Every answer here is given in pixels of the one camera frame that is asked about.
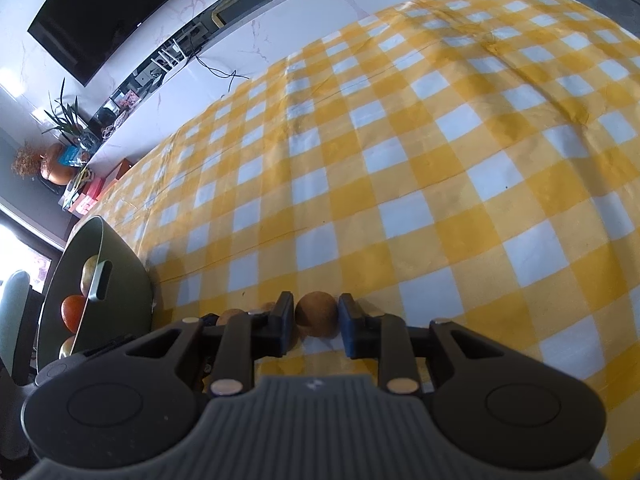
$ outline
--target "white marble wall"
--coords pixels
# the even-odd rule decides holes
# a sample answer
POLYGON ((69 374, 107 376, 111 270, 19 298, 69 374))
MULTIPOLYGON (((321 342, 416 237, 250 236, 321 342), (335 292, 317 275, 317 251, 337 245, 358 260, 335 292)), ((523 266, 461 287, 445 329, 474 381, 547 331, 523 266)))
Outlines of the white marble wall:
MULTIPOLYGON (((252 77, 312 41, 405 1, 278 0, 268 10, 257 11, 253 19, 249 16, 223 39, 214 38, 200 57, 211 67, 252 77)), ((241 82, 236 79, 234 87, 241 82)), ((90 167, 105 175, 125 157, 139 160, 226 94, 228 85, 228 79, 213 76, 192 60, 140 104, 92 158, 90 167)))

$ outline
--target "gray wall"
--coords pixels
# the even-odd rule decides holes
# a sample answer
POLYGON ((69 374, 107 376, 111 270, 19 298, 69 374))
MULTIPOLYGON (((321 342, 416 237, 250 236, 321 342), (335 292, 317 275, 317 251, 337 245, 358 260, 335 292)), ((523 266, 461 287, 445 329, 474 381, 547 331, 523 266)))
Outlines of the gray wall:
POLYGON ((21 178, 11 171, 15 141, 0 128, 0 197, 58 238, 66 240, 71 214, 58 205, 56 195, 38 180, 21 178))

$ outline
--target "metal screw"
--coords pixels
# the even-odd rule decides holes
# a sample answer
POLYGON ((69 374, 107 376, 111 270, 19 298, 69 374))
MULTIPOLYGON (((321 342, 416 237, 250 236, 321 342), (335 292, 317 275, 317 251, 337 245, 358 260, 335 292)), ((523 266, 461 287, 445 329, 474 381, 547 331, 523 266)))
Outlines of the metal screw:
POLYGON ((242 383, 235 379, 218 379, 209 387, 211 393, 219 397, 239 394, 242 391, 242 383))
POLYGON ((420 384, 409 377, 396 377, 386 384, 387 390, 398 395, 412 394, 416 392, 418 388, 420 388, 420 384))

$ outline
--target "small brown ball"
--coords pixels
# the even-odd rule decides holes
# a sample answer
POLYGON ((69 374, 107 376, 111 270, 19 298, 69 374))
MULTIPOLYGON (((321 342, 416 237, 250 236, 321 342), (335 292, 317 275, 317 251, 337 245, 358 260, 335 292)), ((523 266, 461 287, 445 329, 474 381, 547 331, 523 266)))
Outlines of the small brown ball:
POLYGON ((296 305, 296 324, 302 335, 334 337, 338 329, 338 304, 334 297, 316 290, 296 305))
POLYGON ((225 310, 216 321, 216 326, 226 325, 229 320, 235 316, 236 314, 242 314, 244 310, 240 310, 239 308, 230 308, 229 310, 225 310))

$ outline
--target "yellow checkered tablecloth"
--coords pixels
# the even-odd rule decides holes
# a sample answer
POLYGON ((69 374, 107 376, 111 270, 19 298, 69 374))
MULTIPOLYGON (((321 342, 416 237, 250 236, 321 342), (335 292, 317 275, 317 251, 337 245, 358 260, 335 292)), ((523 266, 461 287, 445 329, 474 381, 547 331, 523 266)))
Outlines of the yellow checkered tablecloth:
MULTIPOLYGON (((213 103, 92 211, 156 324, 282 290, 450 317, 585 380, 640 456, 640 42, 573 0, 414 0, 213 103)), ((375 370, 307 339, 261 373, 375 370)))

